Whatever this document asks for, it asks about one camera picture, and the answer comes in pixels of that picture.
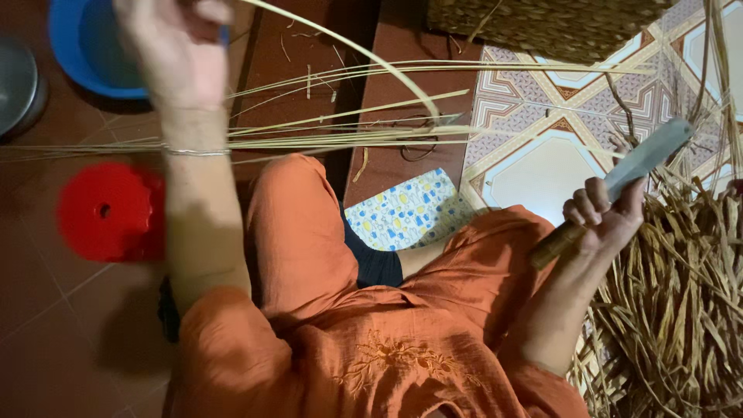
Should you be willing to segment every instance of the red plastic stool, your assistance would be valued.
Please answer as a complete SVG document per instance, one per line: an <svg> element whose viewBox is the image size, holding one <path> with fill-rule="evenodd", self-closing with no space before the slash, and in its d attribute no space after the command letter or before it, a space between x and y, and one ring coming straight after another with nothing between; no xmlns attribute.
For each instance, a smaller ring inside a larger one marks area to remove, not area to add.
<svg viewBox="0 0 743 418"><path fill-rule="evenodd" d="M59 196L57 228L87 260L156 261L165 256L165 183L121 163L86 167Z"/></svg>

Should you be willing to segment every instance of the silver bracelet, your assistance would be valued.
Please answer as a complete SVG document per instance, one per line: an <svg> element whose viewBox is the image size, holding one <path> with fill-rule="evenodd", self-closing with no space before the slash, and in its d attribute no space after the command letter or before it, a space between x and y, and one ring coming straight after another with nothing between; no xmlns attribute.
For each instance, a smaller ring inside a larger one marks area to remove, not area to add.
<svg viewBox="0 0 743 418"><path fill-rule="evenodd" d="M163 150L170 155L188 155L191 157L211 157L214 155L229 155L232 150L229 148L224 149L210 149L199 151L196 149L173 149L168 147L168 144L162 144Z"/></svg>

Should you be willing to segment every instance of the orange pants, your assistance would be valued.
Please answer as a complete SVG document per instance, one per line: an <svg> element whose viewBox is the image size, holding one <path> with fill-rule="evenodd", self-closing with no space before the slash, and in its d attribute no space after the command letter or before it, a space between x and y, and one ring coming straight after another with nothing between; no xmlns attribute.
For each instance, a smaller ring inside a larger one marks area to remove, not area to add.
<svg viewBox="0 0 743 418"><path fill-rule="evenodd" d="M332 309L352 292L385 287L357 288L338 200L314 158L293 154L266 167L246 228L257 258L256 304L274 327ZM444 253L399 289L449 310L496 349L551 270L535 271L526 255L553 229L522 206L491 211L455 233Z"/></svg>

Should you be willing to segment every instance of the metal pot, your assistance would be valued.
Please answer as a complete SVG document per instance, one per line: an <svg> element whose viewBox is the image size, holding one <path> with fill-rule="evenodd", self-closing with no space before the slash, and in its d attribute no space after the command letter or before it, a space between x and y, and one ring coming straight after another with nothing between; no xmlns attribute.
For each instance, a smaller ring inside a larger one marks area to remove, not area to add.
<svg viewBox="0 0 743 418"><path fill-rule="evenodd" d="M30 128L44 110L48 84L39 74L30 49L0 36L0 139Z"/></svg>

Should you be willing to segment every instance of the woven basket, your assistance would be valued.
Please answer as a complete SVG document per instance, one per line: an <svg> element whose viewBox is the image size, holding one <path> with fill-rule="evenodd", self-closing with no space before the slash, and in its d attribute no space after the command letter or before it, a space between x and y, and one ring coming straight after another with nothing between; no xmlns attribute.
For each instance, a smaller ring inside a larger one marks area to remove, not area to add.
<svg viewBox="0 0 743 418"><path fill-rule="evenodd" d="M497 0L429 0L432 29L470 35ZM603 61L676 0L503 0L477 37L571 62Z"/></svg>

